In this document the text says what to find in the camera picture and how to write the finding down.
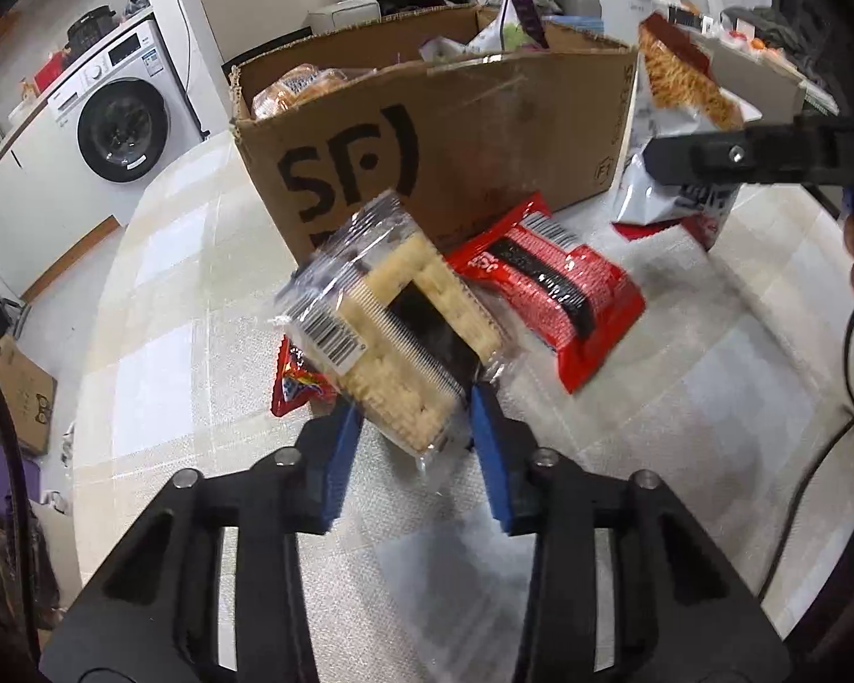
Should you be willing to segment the orange noodle snack bag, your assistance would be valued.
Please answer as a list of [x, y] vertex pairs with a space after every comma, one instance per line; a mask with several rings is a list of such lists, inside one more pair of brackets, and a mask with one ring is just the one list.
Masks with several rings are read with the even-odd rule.
[[683, 179], [683, 150], [692, 137], [741, 130], [744, 113], [714, 82], [707, 54], [663, 15], [640, 22], [637, 39], [639, 86], [612, 225], [628, 241], [680, 227], [708, 250], [741, 187]]

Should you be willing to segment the red black snack pack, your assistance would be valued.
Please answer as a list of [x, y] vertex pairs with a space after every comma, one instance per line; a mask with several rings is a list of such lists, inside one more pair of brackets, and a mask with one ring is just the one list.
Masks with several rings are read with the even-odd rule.
[[516, 311], [555, 353], [569, 393], [585, 387], [646, 310], [629, 274], [553, 219], [540, 194], [451, 252], [447, 262]]

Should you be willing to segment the grey purple snack bag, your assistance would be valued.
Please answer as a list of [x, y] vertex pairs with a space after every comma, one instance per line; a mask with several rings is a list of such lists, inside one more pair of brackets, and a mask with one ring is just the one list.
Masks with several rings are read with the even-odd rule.
[[543, 20], [533, 0], [503, 0], [495, 19], [469, 43], [435, 37], [419, 48], [424, 62], [446, 62], [466, 56], [504, 54], [517, 51], [546, 51], [549, 48]]

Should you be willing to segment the clear cracker pack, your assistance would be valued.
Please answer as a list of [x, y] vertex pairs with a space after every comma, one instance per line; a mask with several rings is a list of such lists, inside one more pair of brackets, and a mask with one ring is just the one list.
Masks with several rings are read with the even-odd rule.
[[317, 248], [274, 300], [276, 321], [330, 384], [427, 469], [469, 439], [472, 387], [514, 344], [392, 190]]

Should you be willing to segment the orange bread pack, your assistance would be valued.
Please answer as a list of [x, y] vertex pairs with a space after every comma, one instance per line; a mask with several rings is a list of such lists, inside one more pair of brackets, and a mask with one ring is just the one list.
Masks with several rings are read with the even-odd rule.
[[299, 67], [286, 71], [276, 82], [253, 97], [253, 117], [262, 120], [285, 113], [293, 106], [319, 99], [334, 89], [345, 87], [347, 83], [356, 82], [370, 74], [373, 74], [373, 69], [319, 68], [310, 63], [302, 63]]

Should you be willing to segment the small floor cardboard box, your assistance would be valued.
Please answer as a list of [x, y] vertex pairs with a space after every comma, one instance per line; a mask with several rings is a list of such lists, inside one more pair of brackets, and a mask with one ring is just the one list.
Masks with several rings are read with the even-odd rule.
[[19, 444], [33, 455], [45, 455], [49, 447], [56, 381], [27, 358], [10, 335], [0, 339], [0, 387], [17, 429]]

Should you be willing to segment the small red snack pack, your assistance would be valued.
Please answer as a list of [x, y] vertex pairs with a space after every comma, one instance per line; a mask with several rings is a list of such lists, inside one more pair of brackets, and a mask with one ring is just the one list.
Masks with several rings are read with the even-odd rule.
[[338, 394], [333, 385], [314, 367], [310, 358], [288, 336], [282, 336], [271, 392], [271, 413], [283, 418], [304, 405], [311, 405], [318, 412], [331, 407], [336, 398]]

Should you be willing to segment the SF cardboard box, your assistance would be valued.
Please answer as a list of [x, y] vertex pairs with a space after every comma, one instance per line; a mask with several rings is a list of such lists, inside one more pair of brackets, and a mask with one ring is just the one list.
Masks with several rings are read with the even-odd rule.
[[[435, 37], [470, 42], [494, 17], [478, 6], [421, 9], [308, 37], [232, 70], [234, 141], [296, 261], [385, 190], [450, 250], [532, 194], [559, 211], [611, 188], [637, 52], [549, 23], [546, 51], [419, 56]], [[373, 74], [254, 119], [253, 97], [302, 63]]]

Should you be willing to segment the white washing machine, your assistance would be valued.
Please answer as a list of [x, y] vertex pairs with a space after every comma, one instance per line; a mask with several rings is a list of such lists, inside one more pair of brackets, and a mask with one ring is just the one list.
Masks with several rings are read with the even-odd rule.
[[47, 106], [73, 195], [123, 227], [147, 185], [206, 137], [153, 15], [98, 46]]

